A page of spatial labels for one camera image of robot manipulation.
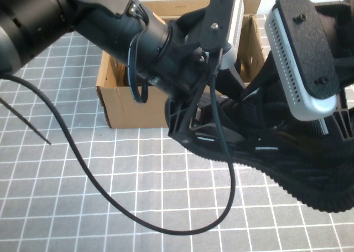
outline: gray grid surface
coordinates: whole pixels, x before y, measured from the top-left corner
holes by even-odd
[[[261,27],[264,17],[260,16]],[[266,54],[269,44],[261,35]],[[188,230],[223,211],[225,163],[200,159],[166,129],[110,130],[95,92],[101,51],[67,34],[17,75],[62,113],[103,187],[128,210],[161,227]],[[354,91],[348,89],[349,102]],[[231,214],[198,236],[153,233],[125,218],[87,181],[58,124],[37,97],[0,82],[0,95],[53,143],[0,106],[0,251],[354,251],[354,210],[316,212],[262,173],[236,164]]]

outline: box flap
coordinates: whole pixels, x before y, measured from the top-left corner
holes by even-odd
[[[237,59],[241,61],[241,73],[240,76],[243,81],[249,81],[249,70],[245,67],[245,56],[248,52],[249,47],[249,33],[251,25],[250,25],[250,16],[243,16],[242,29],[241,29],[241,39],[240,44],[238,46],[238,55]]]
[[[108,67],[110,65],[110,55],[107,54],[105,51],[102,52],[102,58],[101,58],[101,65],[100,69],[98,71],[98,76],[97,76],[97,82],[96,82],[96,87],[104,87],[105,86],[105,81],[107,77],[107,71]]]
[[[113,77],[111,77],[110,83],[112,84],[112,87],[118,86],[124,86],[124,74],[126,72],[126,67],[121,63],[118,62],[114,57],[110,57],[111,61],[111,67],[112,67],[112,72],[115,81],[113,80]]]
[[[102,91],[104,91],[105,89],[100,87],[100,86],[96,86],[96,91],[97,91],[97,96],[100,100],[100,103],[101,103],[101,106],[103,107],[103,110],[105,112],[105,118],[106,118],[106,121],[107,121],[107,124],[110,128],[112,128],[112,125],[110,123],[110,118],[108,117],[108,112],[107,112],[107,107],[106,107],[106,104],[105,104],[105,100],[103,98],[103,95],[102,95]]]
[[[123,128],[126,125],[126,115],[123,108],[123,100],[114,89],[101,89],[102,97],[105,101],[105,115],[107,122],[111,128]]]
[[[264,65],[264,53],[261,33],[258,28],[258,21],[255,16],[249,19],[249,42],[243,61],[247,69],[248,78],[251,82]]]
[[[245,14],[257,14],[261,0],[243,0]],[[194,10],[205,8],[210,0],[151,1],[144,4],[160,17],[181,16]]]
[[[121,128],[158,128],[167,127],[165,119],[165,103],[167,95],[155,87],[149,87],[149,99],[146,104],[138,104],[132,98],[129,87],[117,87],[118,99],[122,113],[120,117],[125,118],[124,127]]]

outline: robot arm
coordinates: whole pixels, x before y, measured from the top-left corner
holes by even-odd
[[[248,87],[233,66],[242,9],[242,0],[211,0],[166,24],[139,0],[0,0],[0,73],[76,30],[128,65],[137,101],[148,83],[170,96],[169,136],[189,151],[261,170],[315,209],[354,207],[354,110],[344,91],[354,82],[354,0],[277,0],[266,23],[272,52]],[[230,98],[213,106],[207,84]]]

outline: black cable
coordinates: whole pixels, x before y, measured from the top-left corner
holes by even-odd
[[[34,92],[36,95],[38,95],[38,97],[40,97],[43,102],[46,104],[46,106],[50,109],[50,111],[53,113],[54,117],[56,118],[56,120],[58,121],[61,129],[63,130],[63,133],[73,151],[73,153],[75,154],[79,164],[81,165],[82,169],[84,170],[84,172],[86,173],[88,179],[92,182],[92,184],[96,187],[96,189],[115,207],[117,208],[120,212],[122,212],[125,216],[127,216],[128,218],[132,219],[133,221],[135,221],[136,223],[150,229],[156,232],[160,232],[162,234],[169,234],[169,235],[196,235],[196,234],[201,234],[201,233],[205,233],[213,228],[215,228],[216,226],[218,226],[228,215],[228,213],[231,210],[232,207],[232,203],[233,203],[233,199],[235,197],[235,191],[236,191],[236,178],[235,178],[235,170],[233,168],[233,164],[232,162],[229,160],[228,163],[228,167],[229,167],[229,171],[230,171],[230,177],[231,177],[231,189],[230,189],[230,198],[228,200],[226,209],[223,211],[223,213],[220,215],[220,217],[213,222],[212,224],[200,228],[200,229],[196,229],[196,230],[189,230],[189,231],[173,231],[173,230],[168,230],[168,229],[163,229],[160,227],[157,227],[155,225],[152,225],[150,223],[147,223],[141,219],[139,219],[138,217],[134,216],[132,213],[130,213],[128,210],[124,209],[121,205],[119,205],[103,188],[102,186],[98,183],[98,181],[96,180],[95,176],[91,173],[90,169],[88,168],[88,166],[86,165],[84,159],[82,158],[82,155],[80,154],[79,149],[77,148],[77,146],[75,145],[75,142],[70,134],[70,131],[68,130],[63,118],[61,117],[60,113],[58,112],[58,110],[56,109],[56,107],[53,105],[53,103],[48,99],[47,96],[45,96],[45,94],[43,92],[41,92],[38,88],[36,88],[34,85],[32,85],[31,83],[25,81],[22,78],[19,78],[17,76],[12,76],[12,75],[6,75],[6,74],[0,74],[0,79],[4,79],[4,80],[10,80],[16,83],[19,83],[23,86],[25,86],[26,88],[28,88],[29,90],[31,90],[32,92]],[[230,159],[230,153],[228,151],[227,148],[227,143],[226,143],[226,138],[225,138],[225,134],[222,130],[222,126],[220,123],[220,118],[218,116],[218,112],[217,112],[217,103],[216,103],[216,95],[215,95],[215,83],[216,83],[216,78],[213,77],[212,79],[212,83],[211,83],[211,100],[212,100],[212,107],[213,107],[213,114],[215,117],[215,123],[217,126],[217,129],[219,130],[219,134],[220,134],[220,140],[221,140],[221,145],[222,148],[225,152],[225,154],[227,155],[228,159]]]
[[[16,115],[22,122],[24,122],[30,129],[32,129],[33,132],[35,132],[42,140],[44,140],[47,144],[51,145],[50,141],[47,140],[41,132],[35,128],[34,125],[31,124],[26,118],[24,118],[23,115],[21,115],[18,111],[16,111],[13,107],[11,107],[10,104],[8,104],[5,100],[0,98],[0,104],[2,104],[5,108],[7,108],[10,112],[12,112],[14,115]]]
[[[138,79],[137,79],[137,58],[138,58],[138,45],[140,38],[142,35],[148,30],[150,22],[149,16],[146,14],[145,10],[142,8],[141,5],[137,7],[136,11],[137,16],[145,23],[145,27],[143,30],[137,34],[131,44],[129,46],[129,57],[128,57],[128,81],[131,88],[131,92],[133,98],[137,103],[145,104],[148,101],[149,97],[149,87],[148,82],[145,80],[142,84],[142,93],[140,94],[138,88]]]

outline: black cylindrical joint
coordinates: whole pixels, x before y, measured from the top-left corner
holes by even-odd
[[[72,10],[67,0],[0,0],[0,35],[11,41],[23,66],[67,32]]]
[[[138,0],[131,2],[141,4]],[[171,41],[177,39],[183,43],[184,37],[179,37],[179,32],[173,33],[170,26],[141,5],[149,16],[149,27],[138,43],[138,75],[173,98],[190,95],[191,88],[200,76],[192,62],[198,61],[196,59],[200,58],[200,52],[196,58],[191,56],[183,63],[175,61],[173,55],[168,56],[167,52],[175,45]],[[129,6],[125,14],[119,17],[100,7],[86,9],[85,17],[75,24],[75,30],[127,65],[129,45],[145,28],[144,22],[129,14],[128,9]]]

